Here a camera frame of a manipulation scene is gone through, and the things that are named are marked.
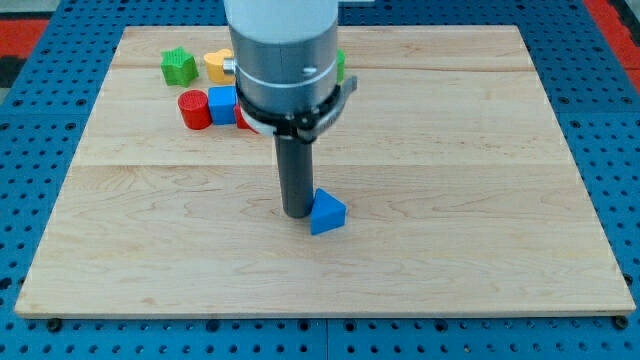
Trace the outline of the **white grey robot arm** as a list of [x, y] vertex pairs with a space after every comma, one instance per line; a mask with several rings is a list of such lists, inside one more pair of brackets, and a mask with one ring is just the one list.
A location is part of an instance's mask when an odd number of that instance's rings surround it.
[[357, 88], [338, 73], [337, 0], [225, 0], [242, 116], [273, 137], [284, 212], [304, 218], [314, 201], [312, 144]]

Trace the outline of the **green block behind arm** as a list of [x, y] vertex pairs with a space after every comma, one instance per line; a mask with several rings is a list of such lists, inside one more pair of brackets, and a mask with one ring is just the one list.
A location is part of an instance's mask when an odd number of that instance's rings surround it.
[[338, 48], [336, 52], [336, 79], [338, 83], [342, 83], [344, 81], [345, 61], [345, 52]]

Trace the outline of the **black clamp ring mount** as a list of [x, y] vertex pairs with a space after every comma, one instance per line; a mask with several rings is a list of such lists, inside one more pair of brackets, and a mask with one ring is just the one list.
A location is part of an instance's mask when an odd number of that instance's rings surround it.
[[245, 123], [265, 136], [312, 143], [340, 117], [358, 79], [335, 82], [335, 61], [314, 58], [225, 58], [222, 71], [235, 75]]

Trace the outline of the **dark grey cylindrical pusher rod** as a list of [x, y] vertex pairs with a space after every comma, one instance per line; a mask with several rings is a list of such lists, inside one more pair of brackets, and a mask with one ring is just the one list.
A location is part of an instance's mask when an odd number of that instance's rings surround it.
[[275, 148], [283, 210], [292, 218], [307, 217], [314, 201], [312, 145], [278, 136]]

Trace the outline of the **red block behind arm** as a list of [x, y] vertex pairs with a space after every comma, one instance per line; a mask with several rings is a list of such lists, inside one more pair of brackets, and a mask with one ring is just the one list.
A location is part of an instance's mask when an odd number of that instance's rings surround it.
[[234, 106], [234, 115], [235, 115], [236, 126], [239, 129], [250, 130], [251, 132], [256, 133], [256, 130], [246, 122], [242, 109], [239, 104], [236, 104]]

